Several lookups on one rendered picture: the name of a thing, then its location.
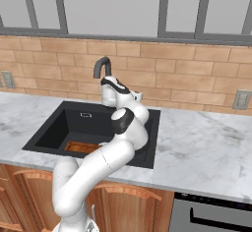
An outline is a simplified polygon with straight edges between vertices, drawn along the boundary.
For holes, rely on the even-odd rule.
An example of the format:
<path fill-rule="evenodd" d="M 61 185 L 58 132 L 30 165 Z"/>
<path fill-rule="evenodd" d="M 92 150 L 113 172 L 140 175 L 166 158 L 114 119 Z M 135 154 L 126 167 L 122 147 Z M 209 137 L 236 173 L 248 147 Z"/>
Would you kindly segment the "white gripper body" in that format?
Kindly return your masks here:
<path fill-rule="evenodd" d="M 136 101 L 141 102 L 141 101 L 143 100 L 144 94 L 143 94 L 142 92 L 137 92 L 137 91 L 133 91 L 133 90 L 132 90 L 131 93 L 133 94 L 134 99 L 135 99 Z"/>

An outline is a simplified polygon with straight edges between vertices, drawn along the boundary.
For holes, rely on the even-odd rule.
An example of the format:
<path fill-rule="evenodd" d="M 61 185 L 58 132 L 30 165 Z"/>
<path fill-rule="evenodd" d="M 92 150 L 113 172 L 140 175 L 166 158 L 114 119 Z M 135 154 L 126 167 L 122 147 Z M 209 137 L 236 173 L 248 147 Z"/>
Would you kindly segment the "dark grey sink faucet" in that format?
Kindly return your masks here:
<path fill-rule="evenodd" d="M 105 74 L 107 76 L 110 76 L 111 75 L 111 63 L 110 63 L 110 59 L 107 56 L 104 56 L 95 62 L 95 65 L 94 65 L 94 78 L 95 79 L 100 78 L 100 73 L 101 73 L 102 67 L 105 67 Z"/>

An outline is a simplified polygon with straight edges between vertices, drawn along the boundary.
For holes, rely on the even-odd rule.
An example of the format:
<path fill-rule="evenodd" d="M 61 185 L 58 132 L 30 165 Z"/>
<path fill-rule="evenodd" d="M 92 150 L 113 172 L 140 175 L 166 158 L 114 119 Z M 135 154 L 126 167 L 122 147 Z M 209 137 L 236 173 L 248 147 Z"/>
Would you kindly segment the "brown wooden cutting board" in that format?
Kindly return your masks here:
<path fill-rule="evenodd" d="M 80 143 L 80 142 L 67 142 L 66 146 L 64 147 L 67 151 L 73 151 L 78 153 L 92 153 L 95 150 L 100 148 L 98 144 L 88 144 L 88 143 Z"/>

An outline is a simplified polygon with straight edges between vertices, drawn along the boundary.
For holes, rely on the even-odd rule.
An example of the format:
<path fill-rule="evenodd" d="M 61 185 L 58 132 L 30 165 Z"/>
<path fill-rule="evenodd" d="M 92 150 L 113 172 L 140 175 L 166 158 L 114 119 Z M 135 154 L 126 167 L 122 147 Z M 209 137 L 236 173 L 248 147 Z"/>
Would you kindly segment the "black sink basin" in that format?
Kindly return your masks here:
<path fill-rule="evenodd" d="M 110 142 L 114 136 L 110 124 L 114 111 L 99 104 L 63 101 L 23 150 L 84 158 L 88 153 L 64 147 L 69 141 L 98 145 Z"/>

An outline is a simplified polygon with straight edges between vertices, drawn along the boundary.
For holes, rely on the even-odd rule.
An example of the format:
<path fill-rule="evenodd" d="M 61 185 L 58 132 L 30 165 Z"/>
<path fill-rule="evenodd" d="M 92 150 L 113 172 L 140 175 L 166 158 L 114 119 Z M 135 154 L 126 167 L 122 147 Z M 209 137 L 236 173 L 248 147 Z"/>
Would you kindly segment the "grey framed window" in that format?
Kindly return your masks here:
<path fill-rule="evenodd" d="M 252 45 L 252 0 L 0 0 L 0 34 Z"/>

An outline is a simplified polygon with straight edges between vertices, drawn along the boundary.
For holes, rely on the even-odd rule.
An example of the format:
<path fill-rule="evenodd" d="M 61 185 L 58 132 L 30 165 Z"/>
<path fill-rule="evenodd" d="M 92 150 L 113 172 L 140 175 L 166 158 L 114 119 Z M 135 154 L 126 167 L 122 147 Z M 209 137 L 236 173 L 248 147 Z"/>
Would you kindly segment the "wooden cupboard door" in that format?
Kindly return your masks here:
<path fill-rule="evenodd" d="M 14 177 L 34 224 L 33 232 L 52 232 L 60 222 L 52 206 L 52 173 L 25 169 L 15 172 Z"/>
<path fill-rule="evenodd" d="M 101 181 L 86 203 L 100 232 L 168 232 L 174 193 Z"/>
<path fill-rule="evenodd" d="M 0 230 L 11 232 L 13 225 L 12 205 L 8 197 L 9 182 L 0 165 Z"/>

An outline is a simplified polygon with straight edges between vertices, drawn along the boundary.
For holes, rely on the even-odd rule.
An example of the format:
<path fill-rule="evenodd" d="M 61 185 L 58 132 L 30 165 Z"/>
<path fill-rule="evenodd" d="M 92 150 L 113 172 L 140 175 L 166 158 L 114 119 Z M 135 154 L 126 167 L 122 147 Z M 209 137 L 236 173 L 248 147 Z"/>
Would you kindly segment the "grey dishwasher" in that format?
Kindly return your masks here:
<path fill-rule="evenodd" d="M 252 204 L 175 193 L 168 232 L 252 232 Z"/>

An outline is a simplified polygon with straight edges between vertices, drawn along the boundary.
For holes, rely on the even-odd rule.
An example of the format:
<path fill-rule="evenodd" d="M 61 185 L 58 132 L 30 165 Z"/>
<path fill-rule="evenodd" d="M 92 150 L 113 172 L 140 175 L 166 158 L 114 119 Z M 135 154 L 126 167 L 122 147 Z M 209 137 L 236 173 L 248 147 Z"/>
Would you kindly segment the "grey wall outlet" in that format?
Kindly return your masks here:
<path fill-rule="evenodd" d="M 251 96 L 252 90 L 239 89 L 236 92 L 232 108 L 237 110 L 246 110 L 250 102 Z"/>
<path fill-rule="evenodd" d="M 2 71 L 2 77 L 4 79 L 4 83 L 6 85 L 6 88 L 15 88 L 16 87 L 14 77 L 10 71 Z"/>

